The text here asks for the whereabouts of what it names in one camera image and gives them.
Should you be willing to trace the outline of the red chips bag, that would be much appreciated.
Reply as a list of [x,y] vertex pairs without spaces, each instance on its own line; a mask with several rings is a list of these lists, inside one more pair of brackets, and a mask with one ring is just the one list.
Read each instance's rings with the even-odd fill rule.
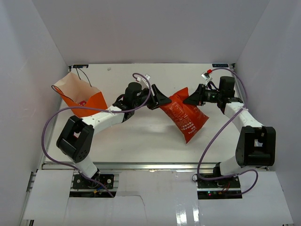
[[190,142],[209,119],[197,106],[183,103],[188,97],[189,89],[185,87],[169,97],[171,103],[160,106],[181,131],[186,143]]

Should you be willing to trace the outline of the pink snack packet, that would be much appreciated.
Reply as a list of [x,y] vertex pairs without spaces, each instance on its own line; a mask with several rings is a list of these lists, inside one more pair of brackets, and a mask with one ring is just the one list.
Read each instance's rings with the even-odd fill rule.
[[81,105],[81,106],[85,106],[86,105],[86,101],[81,101],[81,102],[79,102],[79,105]]

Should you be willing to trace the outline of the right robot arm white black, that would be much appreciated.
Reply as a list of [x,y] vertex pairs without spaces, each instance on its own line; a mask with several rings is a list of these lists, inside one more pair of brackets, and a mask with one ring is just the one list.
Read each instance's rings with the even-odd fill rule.
[[218,89],[199,84],[197,90],[183,101],[184,104],[195,106],[216,103],[229,118],[226,124],[233,123],[240,133],[234,156],[214,167],[211,179],[219,188],[225,187],[230,177],[275,163],[276,130],[264,126],[249,113],[245,103],[235,97],[234,87],[233,77],[222,76]]

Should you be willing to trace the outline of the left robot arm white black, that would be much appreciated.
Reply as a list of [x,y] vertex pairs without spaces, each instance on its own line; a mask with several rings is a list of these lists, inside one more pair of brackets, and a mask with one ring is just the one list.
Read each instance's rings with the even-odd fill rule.
[[105,112],[79,118],[72,116],[63,128],[56,146],[69,157],[76,168],[84,175],[83,182],[90,188],[99,184],[99,169],[89,157],[93,136],[113,125],[121,124],[131,118],[135,108],[146,106],[150,110],[171,103],[155,84],[142,88],[137,82],[129,83],[125,93]]

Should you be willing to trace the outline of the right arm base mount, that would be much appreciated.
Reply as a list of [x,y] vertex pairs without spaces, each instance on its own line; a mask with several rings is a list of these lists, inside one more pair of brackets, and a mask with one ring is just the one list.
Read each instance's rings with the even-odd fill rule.
[[191,179],[196,183],[198,200],[242,199],[238,177],[202,180],[194,174]]

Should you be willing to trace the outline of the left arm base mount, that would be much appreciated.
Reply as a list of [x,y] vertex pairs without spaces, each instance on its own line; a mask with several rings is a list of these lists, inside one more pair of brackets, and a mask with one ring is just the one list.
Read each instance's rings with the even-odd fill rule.
[[113,198],[116,195],[113,174],[98,174],[95,181],[87,180],[80,174],[74,174],[70,189],[72,198]]

